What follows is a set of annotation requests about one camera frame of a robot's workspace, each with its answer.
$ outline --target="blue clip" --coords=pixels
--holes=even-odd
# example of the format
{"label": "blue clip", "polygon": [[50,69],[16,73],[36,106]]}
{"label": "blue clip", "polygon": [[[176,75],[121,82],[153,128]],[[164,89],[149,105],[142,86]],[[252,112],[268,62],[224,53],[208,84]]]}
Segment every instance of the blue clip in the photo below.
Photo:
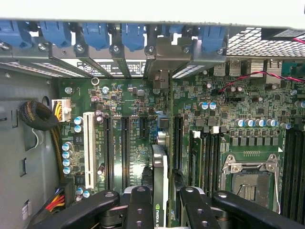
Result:
{"label": "blue clip", "polygon": [[71,31],[67,22],[41,21],[41,31],[45,40],[58,48],[71,46]]}
{"label": "blue clip", "polygon": [[183,25],[170,25],[170,33],[182,33]]}
{"label": "blue clip", "polygon": [[122,43],[131,52],[144,49],[144,25],[136,23],[122,24]]}
{"label": "blue clip", "polygon": [[200,27],[199,37],[202,39],[202,50],[209,53],[222,48],[225,35],[225,27],[204,26]]}
{"label": "blue clip", "polygon": [[0,21],[0,41],[21,49],[31,48],[29,25],[24,21]]}
{"label": "blue clip", "polygon": [[106,23],[83,23],[82,32],[87,45],[96,50],[109,48],[109,34]]}

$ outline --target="gray chassis wall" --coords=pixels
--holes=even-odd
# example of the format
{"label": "gray chassis wall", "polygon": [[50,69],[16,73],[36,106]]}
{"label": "gray chassis wall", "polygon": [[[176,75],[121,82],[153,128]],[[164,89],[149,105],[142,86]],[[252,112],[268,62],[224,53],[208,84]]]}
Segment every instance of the gray chassis wall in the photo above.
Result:
{"label": "gray chassis wall", "polygon": [[[22,229],[54,193],[58,184],[55,153],[49,132],[36,148],[31,128],[17,117],[17,109],[29,99],[57,97],[57,80],[0,69],[0,228]],[[20,176],[20,162],[26,158],[26,174]],[[22,218],[29,201],[32,215]]]}

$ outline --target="white pci slot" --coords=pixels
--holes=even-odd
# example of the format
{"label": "white pci slot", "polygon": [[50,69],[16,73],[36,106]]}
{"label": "white pci slot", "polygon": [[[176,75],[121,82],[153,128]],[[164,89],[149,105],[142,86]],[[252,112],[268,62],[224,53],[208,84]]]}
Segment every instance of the white pci slot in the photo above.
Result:
{"label": "white pci slot", "polygon": [[84,156],[85,156],[85,186],[94,189],[96,185],[96,153],[94,112],[83,113],[84,123]]}

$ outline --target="motherboard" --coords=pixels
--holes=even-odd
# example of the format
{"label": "motherboard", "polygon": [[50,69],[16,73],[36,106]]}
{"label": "motherboard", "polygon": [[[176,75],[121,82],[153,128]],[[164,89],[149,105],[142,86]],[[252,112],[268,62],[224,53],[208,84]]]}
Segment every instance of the motherboard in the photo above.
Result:
{"label": "motherboard", "polygon": [[[169,168],[179,171],[186,185],[200,187],[208,196],[227,190],[279,212],[286,131],[305,115],[299,104],[305,87],[261,83],[266,77],[250,77],[222,90],[236,77],[198,74],[173,80],[164,91],[144,79],[61,79],[60,98],[71,101],[62,142],[71,144],[66,176],[74,178],[76,200],[143,185],[142,176],[153,166],[151,145],[168,150],[172,137]],[[83,123],[85,114],[88,122],[93,120],[92,147],[84,137],[91,131]],[[91,171],[85,164],[92,156],[94,175],[87,177]]]}

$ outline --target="white connector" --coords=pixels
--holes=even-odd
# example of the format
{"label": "white connector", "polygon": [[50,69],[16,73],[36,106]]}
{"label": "white connector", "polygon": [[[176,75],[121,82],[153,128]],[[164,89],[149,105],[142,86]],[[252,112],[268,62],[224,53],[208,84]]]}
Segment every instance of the white connector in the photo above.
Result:
{"label": "white connector", "polygon": [[61,104],[61,109],[58,111],[58,120],[60,122],[69,122],[71,121],[71,100],[70,99],[53,99],[52,108],[55,109],[55,103]]}
{"label": "white connector", "polygon": [[94,189],[96,185],[96,153],[95,153],[95,121],[94,112],[83,113],[85,187]]}

